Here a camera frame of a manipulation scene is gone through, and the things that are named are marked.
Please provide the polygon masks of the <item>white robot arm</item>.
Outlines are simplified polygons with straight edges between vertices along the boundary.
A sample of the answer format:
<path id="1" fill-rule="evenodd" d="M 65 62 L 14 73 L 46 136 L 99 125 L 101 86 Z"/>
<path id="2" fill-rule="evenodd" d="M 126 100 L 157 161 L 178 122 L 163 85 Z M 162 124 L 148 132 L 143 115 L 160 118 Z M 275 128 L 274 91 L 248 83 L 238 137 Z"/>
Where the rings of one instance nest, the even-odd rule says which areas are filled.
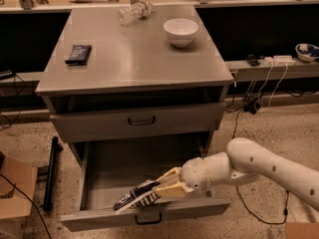
<path id="1" fill-rule="evenodd" d="M 154 193 L 167 197 L 186 197 L 207 192 L 213 185 L 251 183 L 263 175 L 319 210 L 319 172 L 274 154 L 260 144 L 244 138 L 232 139 L 226 152 L 188 160 L 158 178 Z"/>

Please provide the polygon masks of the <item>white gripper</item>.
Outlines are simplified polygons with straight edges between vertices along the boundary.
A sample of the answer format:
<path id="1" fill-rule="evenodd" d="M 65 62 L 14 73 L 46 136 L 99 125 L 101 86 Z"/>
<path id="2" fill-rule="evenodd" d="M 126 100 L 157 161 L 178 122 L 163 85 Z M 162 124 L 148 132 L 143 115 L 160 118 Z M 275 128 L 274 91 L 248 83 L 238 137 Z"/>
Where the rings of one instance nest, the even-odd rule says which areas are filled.
<path id="1" fill-rule="evenodd" d="M 160 184 L 153 188 L 153 192 L 161 197 L 186 197 L 189 193 L 207 192 L 212 184 L 210 175 L 203 158 L 188 160 L 181 168 L 174 167 L 158 178 Z"/>

